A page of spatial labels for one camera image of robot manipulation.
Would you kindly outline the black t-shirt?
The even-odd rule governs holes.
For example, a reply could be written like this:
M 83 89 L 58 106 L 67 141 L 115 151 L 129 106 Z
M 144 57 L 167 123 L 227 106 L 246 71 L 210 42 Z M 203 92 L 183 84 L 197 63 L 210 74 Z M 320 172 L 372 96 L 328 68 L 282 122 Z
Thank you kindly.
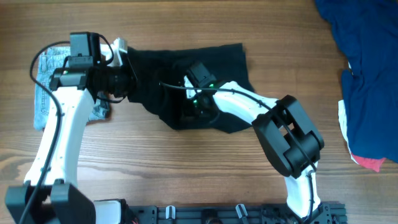
M 128 49 L 137 77 L 136 89 L 129 92 L 131 103 L 140 103 L 174 130 L 214 128 L 235 133 L 250 127 L 224 112 L 199 112 L 181 90 L 189 67 L 201 62 L 219 80 L 236 81 L 253 91 L 249 82 L 246 54 L 242 44 L 189 50 Z

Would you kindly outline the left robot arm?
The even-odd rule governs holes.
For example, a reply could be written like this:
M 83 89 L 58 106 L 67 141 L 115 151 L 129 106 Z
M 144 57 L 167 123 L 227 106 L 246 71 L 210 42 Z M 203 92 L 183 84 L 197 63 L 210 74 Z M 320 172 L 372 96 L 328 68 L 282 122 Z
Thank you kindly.
M 5 203 L 16 223 L 133 223 L 124 199 L 91 201 L 77 187 L 83 132 L 96 94 L 129 91 L 135 79 L 123 68 L 58 68 L 40 147 L 22 186 L 9 187 Z

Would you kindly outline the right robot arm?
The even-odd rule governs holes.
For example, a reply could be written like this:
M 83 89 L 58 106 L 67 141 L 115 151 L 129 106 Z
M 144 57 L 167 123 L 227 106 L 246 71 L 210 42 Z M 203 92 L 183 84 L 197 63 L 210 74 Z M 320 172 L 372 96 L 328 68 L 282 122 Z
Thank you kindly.
M 185 80 L 183 87 L 188 99 L 209 94 L 220 111 L 252 125 L 268 161 L 284 176 L 288 208 L 303 223 L 313 221 L 320 205 L 315 173 L 324 141 L 298 100 L 260 96 L 235 81 L 198 87 Z

